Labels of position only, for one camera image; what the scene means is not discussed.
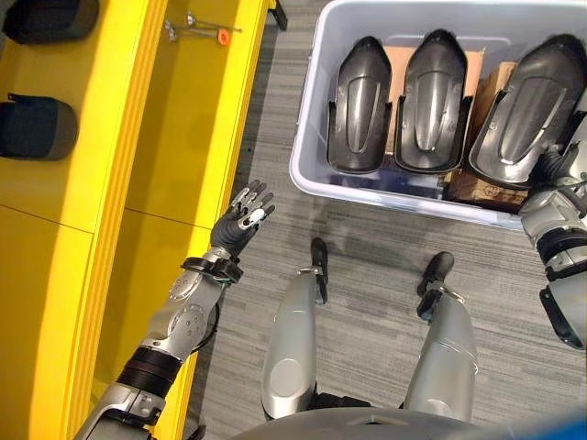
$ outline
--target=robot forearm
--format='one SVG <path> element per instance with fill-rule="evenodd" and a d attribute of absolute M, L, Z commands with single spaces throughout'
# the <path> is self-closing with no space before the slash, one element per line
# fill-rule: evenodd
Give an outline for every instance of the robot forearm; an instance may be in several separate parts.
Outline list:
<path fill-rule="evenodd" d="M 110 384 L 75 440 L 148 440 L 183 362 L 205 341 L 208 316 L 228 284 L 242 275 L 238 254 L 274 206 L 266 185 L 242 190 L 212 230 L 212 247 L 202 258 L 188 258 L 166 303 L 116 382 Z"/>
<path fill-rule="evenodd" d="M 556 189 L 534 194 L 520 210 L 549 281 L 540 301 L 557 336 L 580 349 L 587 339 L 587 226 L 581 220 L 586 197 L 584 184 L 563 178 Z"/>

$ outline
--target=yellow panel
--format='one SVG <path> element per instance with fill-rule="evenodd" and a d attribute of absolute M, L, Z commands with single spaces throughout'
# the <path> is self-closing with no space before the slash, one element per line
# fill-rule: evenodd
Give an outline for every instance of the yellow panel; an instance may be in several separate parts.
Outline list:
<path fill-rule="evenodd" d="M 207 250 L 210 231 L 125 210 L 105 308 L 94 389 L 115 380 L 137 348 L 150 317 L 167 298 L 183 260 Z M 195 358 L 182 367 L 156 428 L 161 439 L 181 438 Z M 93 404 L 99 396 L 93 396 Z"/>
<path fill-rule="evenodd" d="M 144 0 L 102 0 L 96 27 L 86 39 L 6 43 L 0 97 L 5 100 L 13 92 L 68 103 L 79 119 L 79 137 L 64 160 L 0 159 L 0 204 L 94 231 L 149 7 Z"/>
<path fill-rule="evenodd" d="M 64 438 L 77 312 L 92 234 L 0 207 L 2 438 Z"/>
<path fill-rule="evenodd" d="M 196 17 L 243 29 L 228 47 L 161 39 L 128 207 L 212 227 L 230 195 L 268 4 L 190 1 Z"/>

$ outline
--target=cable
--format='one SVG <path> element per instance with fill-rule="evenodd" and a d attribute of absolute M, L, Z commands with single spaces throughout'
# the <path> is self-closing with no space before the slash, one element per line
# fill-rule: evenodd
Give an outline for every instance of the cable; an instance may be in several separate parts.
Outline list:
<path fill-rule="evenodd" d="M 559 185 L 556 188 L 558 190 L 562 188 L 579 188 L 580 186 L 583 186 L 585 184 L 587 184 L 587 181 L 578 181 L 577 183 L 572 183 L 570 185 Z"/>
<path fill-rule="evenodd" d="M 208 333 L 208 335 L 206 335 L 200 341 L 200 343 L 194 347 L 194 349 L 192 350 L 192 352 L 190 354 L 195 353 L 200 348 L 205 346 L 208 342 L 210 342 L 210 339 L 212 339 L 212 336 L 214 336 L 216 334 L 216 330 L 218 329 L 218 321 L 220 321 L 220 306 L 218 305 L 218 302 L 215 304 L 214 310 L 216 311 L 216 319 L 214 321 L 214 324 L 212 325 L 212 330 L 210 330 L 210 333 Z"/>

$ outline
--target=metal tool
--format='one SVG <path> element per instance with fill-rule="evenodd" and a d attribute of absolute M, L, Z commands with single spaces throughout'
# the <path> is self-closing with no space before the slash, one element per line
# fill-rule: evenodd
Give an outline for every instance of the metal tool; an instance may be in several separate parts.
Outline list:
<path fill-rule="evenodd" d="M 170 20 L 165 20 L 165 29 L 170 41 L 177 41 L 180 35 L 186 37 L 203 37 L 215 39 L 221 46 L 227 46 L 230 42 L 230 32 L 242 32 L 239 27 L 231 27 L 198 20 L 192 12 L 185 15 L 185 26 L 176 26 Z"/>

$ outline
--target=gray carpet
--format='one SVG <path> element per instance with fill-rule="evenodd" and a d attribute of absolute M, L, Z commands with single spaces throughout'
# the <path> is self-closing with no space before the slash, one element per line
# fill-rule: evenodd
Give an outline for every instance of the gray carpet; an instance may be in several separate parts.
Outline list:
<path fill-rule="evenodd" d="M 480 374 L 472 420 L 540 418 L 585 401 L 585 356 L 553 334 L 537 293 L 537 254 L 521 233 L 316 198 L 288 174 L 314 26 L 325 2 L 284 1 L 287 32 L 268 24 L 235 188 L 249 178 L 275 192 L 276 212 L 242 253 L 245 276 L 227 291 L 213 345 L 199 355 L 186 434 L 198 417 L 209 440 L 264 422 L 260 370 L 272 318 L 310 239 L 330 246 L 330 301 L 317 312 L 322 391 L 397 407 L 426 325 L 415 286 L 429 259 L 454 254 L 448 283 L 467 298 Z"/>

